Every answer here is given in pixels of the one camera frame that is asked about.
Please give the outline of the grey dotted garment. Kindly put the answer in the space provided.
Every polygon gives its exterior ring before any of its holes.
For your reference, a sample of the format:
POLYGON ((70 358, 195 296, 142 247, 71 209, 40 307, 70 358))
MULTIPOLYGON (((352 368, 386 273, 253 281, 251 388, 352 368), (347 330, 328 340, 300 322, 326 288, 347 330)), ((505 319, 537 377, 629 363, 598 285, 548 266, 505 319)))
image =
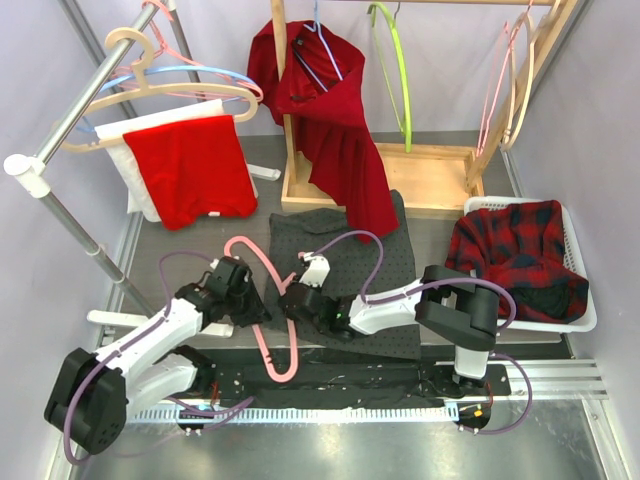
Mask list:
MULTIPOLYGON (((350 236, 324 253, 330 264, 323 286, 325 295, 336 298, 359 293, 380 253, 384 254, 382 265, 367 289, 369 294, 402 287, 417 279, 404 202, 397 191, 392 191, 391 196, 399 227, 381 238, 382 248, 374 241, 364 243, 350 236)), ((346 215, 328 208, 272 214, 269 228, 268 258, 282 277, 303 271, 300 252, 314 252, 350 230, 346 215)), ((416 325, 383 330, 351 342, 327 337, 308 322, 298 322, 296 331, 298 339, 329 349, 410 360, 420 356, 420 331, 416 325)))

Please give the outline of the dark red skirt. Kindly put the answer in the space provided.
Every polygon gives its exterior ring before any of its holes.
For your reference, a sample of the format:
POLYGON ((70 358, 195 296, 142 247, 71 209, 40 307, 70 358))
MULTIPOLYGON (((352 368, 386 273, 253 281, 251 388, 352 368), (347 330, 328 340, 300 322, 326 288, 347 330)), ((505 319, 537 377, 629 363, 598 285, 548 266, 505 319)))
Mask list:
POLYGON ((348 225, 379 237, 399 221, 381 156, 370 135, 361 98, 365 57, 347 40, 323 27, 344 79, 322 93, 294 57, 292 44, 303 21, 286 25, 286 65, 277 70, 274 29, 266 24, 253 38, 247 73, 262 89, 276 124, 286 114, 295 145, 311 163, 309 181, 346 209, 348 225))

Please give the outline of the blue wire hanger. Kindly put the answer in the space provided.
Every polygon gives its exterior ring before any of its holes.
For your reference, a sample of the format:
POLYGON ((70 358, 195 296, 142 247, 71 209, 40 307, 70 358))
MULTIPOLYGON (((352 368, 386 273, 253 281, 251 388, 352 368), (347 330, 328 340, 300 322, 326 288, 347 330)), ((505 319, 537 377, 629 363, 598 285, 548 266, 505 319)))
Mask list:
POLYGON ((319 18, 319 2, 313 2, 313 17, 300 24, 292 44, 294 57, 322 93, 329 92, 344 76, 325 39, 319 18))

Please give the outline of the white plastic laundry basket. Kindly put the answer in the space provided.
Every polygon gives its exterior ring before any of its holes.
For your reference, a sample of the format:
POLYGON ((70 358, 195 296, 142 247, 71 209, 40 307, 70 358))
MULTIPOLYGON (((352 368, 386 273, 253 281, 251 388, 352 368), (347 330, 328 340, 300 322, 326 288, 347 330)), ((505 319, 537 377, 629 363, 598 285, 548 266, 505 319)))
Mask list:
MULTIPOLYGON (((470 212, 488 209, 491 211, 504 209, 510 205, 534 203, 538 202, 538 199, 532 198, 519 198, 519 197, 505 197, 505 196, 475 196, 466 200, 463 207, 465 215, 470 212)), ((582 259, 581 250, 579 247, 578 239, 574 230, 574 226, 571 220, 569 211, 562 206, 562 221, 564 230, 564 267, 574 274, 581 276, 584 279, 588 278, 586 267, 582 259)), ((591 292, 588 292, 587 306, 585 313, 572 321, 569 324, 551 324, 530 322, 520 319, 515 319, 509 326, 510 330, 523 330, 534 332, 551 332, 558 334, 568 333, 586 333, 595 328, 597 325, 597 314, 591 292)))

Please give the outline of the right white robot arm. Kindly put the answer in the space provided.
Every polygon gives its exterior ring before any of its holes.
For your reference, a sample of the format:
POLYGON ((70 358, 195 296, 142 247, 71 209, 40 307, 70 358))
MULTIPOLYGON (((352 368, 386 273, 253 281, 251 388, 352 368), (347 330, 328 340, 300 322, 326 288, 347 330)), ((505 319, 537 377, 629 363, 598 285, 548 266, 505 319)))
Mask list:
POLYGON ((429 266, 420 279, 404 287, 365 296, 331 298, 301 278, 286 287, 278 305, 288 319, 344 342, 420 325, 454 345, 453 386, 472 395, 488 381, 502 298, 514 311, 513 298, 499 285, 429 266))

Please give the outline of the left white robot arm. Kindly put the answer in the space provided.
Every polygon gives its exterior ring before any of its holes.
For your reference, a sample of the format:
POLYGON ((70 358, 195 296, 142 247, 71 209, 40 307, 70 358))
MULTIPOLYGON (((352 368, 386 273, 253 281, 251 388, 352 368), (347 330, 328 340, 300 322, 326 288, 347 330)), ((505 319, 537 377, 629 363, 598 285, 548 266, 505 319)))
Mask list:
POLYGON ((82 348, 63 360, 44 411, 63 435, 67 460, 109 448, 126 421, 158 402, 185 392, 205 397, 213 385, 212 360, 187 345, 209 325, 229 317, 239 327, 270 320, 250 267, 224 256, 196 283, 181 287, 140 327, 94 352, 82 348))

